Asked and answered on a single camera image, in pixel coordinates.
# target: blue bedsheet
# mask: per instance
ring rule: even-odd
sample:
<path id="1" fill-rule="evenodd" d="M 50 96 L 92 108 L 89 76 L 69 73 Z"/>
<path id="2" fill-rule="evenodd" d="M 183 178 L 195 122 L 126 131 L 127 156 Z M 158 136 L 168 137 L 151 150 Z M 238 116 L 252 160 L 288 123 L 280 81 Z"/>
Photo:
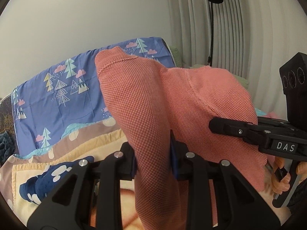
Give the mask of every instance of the blue bedsheet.
<path id="1" fill-rule="evenodd" d="M 91 50 L 41 72 L 11 94 L 21 156 L 57 143 L 70 124 L 98 122 L 111 116 L 105 108 L 94 59 L 101 50 L 115 46 L 127 54 L 175 67 L 163 40 L 153 37 Z"/>

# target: metal pin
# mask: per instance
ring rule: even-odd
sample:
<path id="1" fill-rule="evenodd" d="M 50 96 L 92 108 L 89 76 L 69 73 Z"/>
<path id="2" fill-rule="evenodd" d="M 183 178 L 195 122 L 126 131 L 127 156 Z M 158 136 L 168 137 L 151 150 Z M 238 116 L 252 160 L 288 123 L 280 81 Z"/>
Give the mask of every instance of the metal pin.
<path id="1" fill-rule="evenodd" d="M 221 161 L 221 165 L 225 166 L 225 167 L 228 167 L 230 165 L 230 161 L 228 160 L 222 160 Z"/>
<path id="2" fill-rule="evenodd" d="M 115 156 L 116 158 L 121 158 L 123 155 L 124 155 L 124 153 L 122 153 L 121 151 L 116 151 L 116 152 L 114 153 L 114 156 Z"/>
<path id="3" fill-rule="evenodd" d="M 79 165 L 80 165 L 81 167 L 86 166 L 87 164 L 88 164 L 88 161 L 85 160 L 85 159 L 79 161 Z"/>
<path id="4" fill-rule="evenodd" d="M 193 152 L 187 152 L 187 153 L 185 154 L 185 156 L 186 156 L 187 158 L 193 158 L 193 157 L 195 157 L 195 154 L 194 154 Z"/>

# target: pink cloud print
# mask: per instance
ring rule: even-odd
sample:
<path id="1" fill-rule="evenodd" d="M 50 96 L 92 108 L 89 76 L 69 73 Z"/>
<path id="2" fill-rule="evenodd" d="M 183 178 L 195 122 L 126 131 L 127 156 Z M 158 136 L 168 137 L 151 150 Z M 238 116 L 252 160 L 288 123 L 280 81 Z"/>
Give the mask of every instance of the pink cloud print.
<path id="1" fill-rule="evenodd" d="M 129 44 L 126 46 L 126 48 L 129 48 L 129 47 L 136 47 L 138 44 L 135 42 L 129 42 Z"/>
<path id="2" fill-rule="evenodd" d="M 86 74 L 86 71 L 84 69 L 79 70 L 77 75 L 76 75 L 76 78 L 80 78 L 82 75 L 85 75 L 85 74 Z"/>
<path id="3" fill-rule="evenodd" d="M 44 140 L 44 137 L 41 136 L 41 135 L 37 135 L 36 139 L 35 139 L 37 142 L 40 142 L 42 140 Z"/>
<path id="4" fill-rule="evenodd" d="M 25 101 L 23 99 L 20 99 L 19 102 L 18 102 L 18 105 L 22 106 L 23 104 L 25 104 Z"/>
<path id="5" fill-rule="evenodd" d="M 148 52 L 147 52 L 147 54 L 156 54 L 157 53 L 157 51 L 156 50 L 152 50 L 152 49 L 150 49 Z"/>
<path id="6" fill-rule="evenodd" d="M 54 73 L 58 73 L 58 72 L 63 71 L 65 69 L 66 69 L 65 65 L 58 65 L 58 67 L 54 70 Z"/>

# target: navy blue cloth with white spots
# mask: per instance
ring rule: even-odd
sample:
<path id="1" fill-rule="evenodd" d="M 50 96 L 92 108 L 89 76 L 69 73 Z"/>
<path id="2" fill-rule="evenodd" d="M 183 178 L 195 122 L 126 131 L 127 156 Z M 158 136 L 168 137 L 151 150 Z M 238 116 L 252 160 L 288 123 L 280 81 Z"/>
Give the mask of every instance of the navy blue cloth with white spots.
<path id="1" fill-rule="evenodd" d="M 94 162 L 93 156 L 87 156 L 88 162 Z M 76 165 L 80 160 L 74 162 L 60 163 L 54 166 L 47 165 L 42 175 L 34 176 L 21 184 L 19 188 L 20 196 L 28 202 L 40 205 L 42 200 L 48 196 L 49 192 L 58 182 Z"/>

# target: green fabric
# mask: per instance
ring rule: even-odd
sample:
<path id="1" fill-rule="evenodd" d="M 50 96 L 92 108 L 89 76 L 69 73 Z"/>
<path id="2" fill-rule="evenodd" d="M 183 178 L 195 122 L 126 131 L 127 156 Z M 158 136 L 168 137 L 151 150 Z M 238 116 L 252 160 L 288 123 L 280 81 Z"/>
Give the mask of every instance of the green fabric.
<path id="1" fill-rule="evenodd" d="M 173 46 L 168 46 L 168 47 L 171 50 L 172 55 L 174 57 L 175 66 L 176 67 L 183 67 L 179 50 L 176 47 L 173 47 Z"/>
<path id="2" fill-rule="evenodd" d="M 192 66 L 192 67 L 190 67 L 190 68 L 200 68 L 200 67 L 204 67 L 204 65 L 196 64 L 196 65 L 194 65 L 194 66 Z M 242 78 L 242 77 L 240 77 L 240 76 L 234 75 L 234 74 L 233 74 L 233 76 L 237 79 L 237 81 L 240 82 L 240 84 L 241 84 L 246 90 L 248 89 L 248 84 L 249 84 L 248 80 L 246 80 L 246 79 L 244 79 L 244 78 Z"/>

